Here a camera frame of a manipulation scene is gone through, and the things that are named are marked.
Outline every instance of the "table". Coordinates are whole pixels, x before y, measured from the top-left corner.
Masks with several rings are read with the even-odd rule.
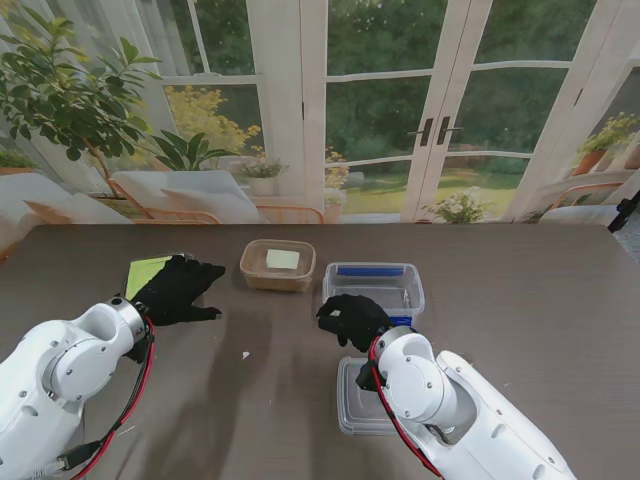
[[[245,285],[238,262],[257,238],[314,245],[308,292]],[[472,361],[580,480],[637,476],[640,268],[602,227],[39,227],[0,267],[0,359],[37,323],[119,292],[130,260],[167,252],[227,266],[205,295],[225,318],[159,329],[147,391],[92,479],[431,478],[399,439],[338,428],[338,362],[362,354],[313,317],[325,267],[340,260],[415,264],[430,303],[416,327],[436,350]],[[136,374],[122,360],[89,402],[87,440],[120,412]]]

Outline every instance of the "planter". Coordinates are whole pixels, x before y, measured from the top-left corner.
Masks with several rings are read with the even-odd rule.
[[[585,153],[584,157],[582,157],[582,161],[580,165],[574,170],[573,176],[576,175],[584,175],[585,173],[589,173],[593,167],[595,167],[598,162],[604,157],[604,154],[607,153],[606,150],[598,150],[597,152],[589,152]]]
[[[624,168],[627,170],[637,170],[640,168],[640,145],[636,145],[627,161],[624,162]]]
[[[9,167],[0,167],[0,175],[15,175],[16,173],[32,173],[33,168],[9,168]]]
[[[330,203],[324,206],[324,223],[340,223],[344,206],[338,203]]]
[[[275,197],[277,178],[248,178],[251,195],[254,197]]]

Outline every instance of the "potted plant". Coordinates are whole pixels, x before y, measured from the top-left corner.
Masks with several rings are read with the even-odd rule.
[[[33,172],[36,165],[29,158],[16,150],[0,151],[0,175]]]
[[[340,223],[342,209],[347,203],[347,196],[336,188],[324,189],[324,221],[325,223]]]
[[[340,217],[347,203],[347,196],[340,188],[349,177],[349,167],[343,165],[346,162],[338,152],[331,151],[327,157],[327,163],[340,163],[341,165],[329,167],[324,178],[324,219],[326,223],[340,223]]]
[[[573,175],[589,173],[612,145],[627,138],[631,127],[636,123],[638,119],[635,115],[627,116],[625,112],[620,112],[617,117],[609,117],[602,130],[587,138],[578,150],[578,153],[584,153],[584,156]]]
[[[459,190],[453,195],[440,200],[435,207],[425,206],[423,210],[442,218],[446,223],[475,223],[484,220],[490,202],[479,198],[479,188],[471,187]]]
[[[211,158],[216,159],[216,167],[218,167],[218,158],[226,155],[235,155],[233,152],[222,148],[209,149],[209,141],[202,140],[206,135],[200,132],[189,140],[171,132],[161,130],[162,137],[152,135],[152,138],[158,144],[164,155],[156,155],[156,158],[163,165],[173,171],[197,171],[200,170],[200,164]]]
[[[276,195],[276,178],[287,168],[279,159],[269,161],[262,157],[240,165],[237,173],[247,179],[254,197],[273,197]]]
[[[139,67],[160,60],[139,56],[138,49],[121,38],[122,50],[114,50],[118,65],[98,57],[104,67],[87,71],[81,66],[87,60],[84,53],[70,46],[75,35],[70,20],[49,22],[24,9],[47,38],[24,42],[0,35],[16,46],[0,57],[0,109],[12,125],[9,134],[15,139],[20,133],[30,140],[31,132],[39,131],[52,143],[64,145],[72,161],[87,150],[108,183],[111,175],[103,155],[120,157],[125,150],[133,155],[134,144],[148,130],[146,122],[132,113],[141,101],[136,87],[143,88],[142,76],[161,77]]]

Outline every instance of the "transparent container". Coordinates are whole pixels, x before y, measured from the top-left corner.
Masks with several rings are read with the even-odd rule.
[[[331,263],[324,276],[322,301],[342,294],[369,297],[394,325],[411,326],[425,306],[418,269],[409,263]]]
[[[360,390],[356,378],[365,358],[345,357],[338,366],[338,423],[347,435],[396,435],[378,394]]]
[[[254,240],[240,259],[247,285],[262,290],[304,292],[311,284],[315,266],[314,248],[289,240]]]

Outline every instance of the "green paper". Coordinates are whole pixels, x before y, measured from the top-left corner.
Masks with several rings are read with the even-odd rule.
[[[131,262],[129,267],[129,276],[127,277],[127,290],[125,298],[131,300],[136,293],[151,280],[156,273],[162,270],[164,264],[171,257],[146,258],[144,260],[136,260]]]

